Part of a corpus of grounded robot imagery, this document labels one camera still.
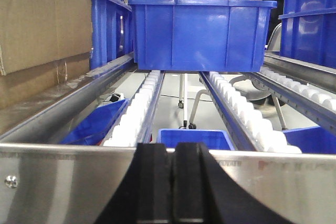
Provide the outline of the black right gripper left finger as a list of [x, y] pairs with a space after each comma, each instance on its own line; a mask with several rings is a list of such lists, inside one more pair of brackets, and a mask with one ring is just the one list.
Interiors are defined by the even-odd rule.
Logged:
[[164, 144], [138, 144], [95, 223], [171, 223], [170, 162]]

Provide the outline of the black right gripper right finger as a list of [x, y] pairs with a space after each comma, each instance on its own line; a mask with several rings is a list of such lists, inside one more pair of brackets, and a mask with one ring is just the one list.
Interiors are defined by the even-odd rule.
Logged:
[[238, 185], [202, 143], [173, 155], [173, 223], [290, 223]]

